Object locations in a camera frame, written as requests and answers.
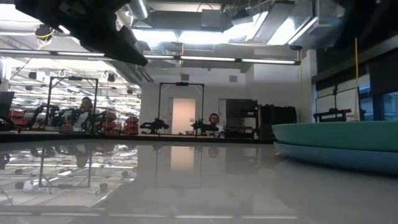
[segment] teal bowl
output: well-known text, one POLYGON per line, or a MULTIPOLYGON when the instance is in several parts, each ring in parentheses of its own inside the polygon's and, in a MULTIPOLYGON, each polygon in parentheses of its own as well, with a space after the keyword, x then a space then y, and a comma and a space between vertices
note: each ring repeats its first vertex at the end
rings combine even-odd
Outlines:
POLYGON ((398 152, 398 121, 280 124, 272 129, 283 144, 398 152))

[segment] blue tray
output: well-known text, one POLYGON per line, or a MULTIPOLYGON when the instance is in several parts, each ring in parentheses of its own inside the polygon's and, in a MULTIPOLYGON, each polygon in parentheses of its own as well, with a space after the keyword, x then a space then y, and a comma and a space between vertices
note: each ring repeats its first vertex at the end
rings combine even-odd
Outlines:
POLYGON ((360 151, 274 143, 277 152, 305 162, 398 175, 398 152, 360 151))

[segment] white door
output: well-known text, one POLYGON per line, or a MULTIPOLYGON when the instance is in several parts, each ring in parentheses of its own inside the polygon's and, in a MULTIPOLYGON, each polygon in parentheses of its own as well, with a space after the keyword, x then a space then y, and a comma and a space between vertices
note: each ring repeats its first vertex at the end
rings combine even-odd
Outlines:
POLYGON ((195 107, 194 99, 174 98, 172 134, 185 134, 185 131, 193 130, 191 124, 195 122, 195 107))

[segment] computer monitor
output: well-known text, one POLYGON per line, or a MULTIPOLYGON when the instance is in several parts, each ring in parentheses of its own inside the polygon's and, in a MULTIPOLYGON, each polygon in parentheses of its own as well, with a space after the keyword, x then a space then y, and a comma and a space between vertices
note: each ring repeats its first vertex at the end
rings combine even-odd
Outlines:
POLYGON ((0 91, 0 117, 7 117, 15 92, 0 91))

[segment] doorway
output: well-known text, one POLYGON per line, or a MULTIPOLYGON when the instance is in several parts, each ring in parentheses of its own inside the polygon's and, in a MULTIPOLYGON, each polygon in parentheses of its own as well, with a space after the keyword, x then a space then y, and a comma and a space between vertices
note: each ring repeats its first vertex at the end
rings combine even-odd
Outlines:
POLYGON ((192 131, 191 124, 195 122, 195 109, 194 99, 173 99, 172 134, 185 134, 185 131, 192 131))

